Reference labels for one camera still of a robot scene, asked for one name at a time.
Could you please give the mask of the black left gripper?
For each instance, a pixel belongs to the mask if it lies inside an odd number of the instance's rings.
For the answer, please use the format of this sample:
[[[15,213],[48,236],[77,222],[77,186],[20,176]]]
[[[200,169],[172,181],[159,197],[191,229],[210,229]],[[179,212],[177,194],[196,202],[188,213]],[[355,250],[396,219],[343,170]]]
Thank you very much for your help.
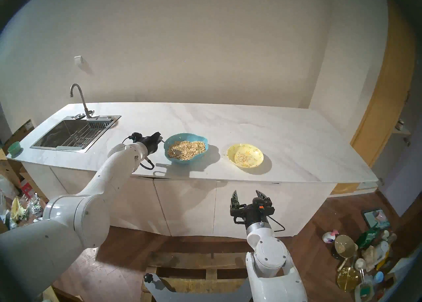
[[[151,136],[143,137],[140,140],[140,143],[142,143],[146,147],[146,149],[147,149],[146,155],[149,156],[150,154],[153,154],[157,151],[158,145],[160,143],[164,144],[164,140],[161,137],[161,134],[159,132],[156,132]]]

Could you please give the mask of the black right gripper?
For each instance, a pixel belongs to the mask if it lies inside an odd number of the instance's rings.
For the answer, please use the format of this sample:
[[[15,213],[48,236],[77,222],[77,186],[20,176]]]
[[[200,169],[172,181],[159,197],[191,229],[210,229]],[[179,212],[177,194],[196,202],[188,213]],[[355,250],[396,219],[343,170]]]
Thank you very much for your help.
[[[268,223],[268,217],[274,214],[274,207],[269,197],[256,190],[259,199],[253,199],[249,205],[240,204],[237,191],[231,196],[230,215],[235,224],[250,227],[255,223]]]

